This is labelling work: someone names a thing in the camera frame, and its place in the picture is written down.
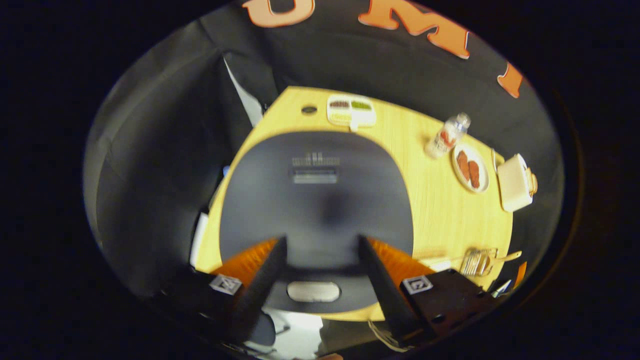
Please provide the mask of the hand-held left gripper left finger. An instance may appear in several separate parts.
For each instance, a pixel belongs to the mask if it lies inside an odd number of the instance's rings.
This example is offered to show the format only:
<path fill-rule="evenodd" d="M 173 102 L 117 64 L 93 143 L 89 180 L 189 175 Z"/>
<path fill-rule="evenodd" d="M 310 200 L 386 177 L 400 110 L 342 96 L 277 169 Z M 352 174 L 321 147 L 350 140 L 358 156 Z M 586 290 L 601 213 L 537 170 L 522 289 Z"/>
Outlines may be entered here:
<path fill-rule="evenodd" d="M 272 237 L 211 272 L 186 269 L 165 287 L 165 299 L 208 337 L 247 341 L 287 257 L 287 237 Z"/>

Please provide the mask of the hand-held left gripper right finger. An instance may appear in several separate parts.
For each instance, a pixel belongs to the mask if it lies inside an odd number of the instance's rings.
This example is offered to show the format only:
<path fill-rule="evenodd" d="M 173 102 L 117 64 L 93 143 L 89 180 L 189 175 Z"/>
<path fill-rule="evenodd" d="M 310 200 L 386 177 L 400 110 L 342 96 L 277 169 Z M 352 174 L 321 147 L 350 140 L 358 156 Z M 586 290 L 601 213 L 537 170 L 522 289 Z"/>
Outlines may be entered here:
<path fill-rule="evenodd" d="M 498 307 L 498 299 L 457 270 L 434 271 L 382 240 L 359 235 L 358 258 L 400 346 L 434 343 Z"/>

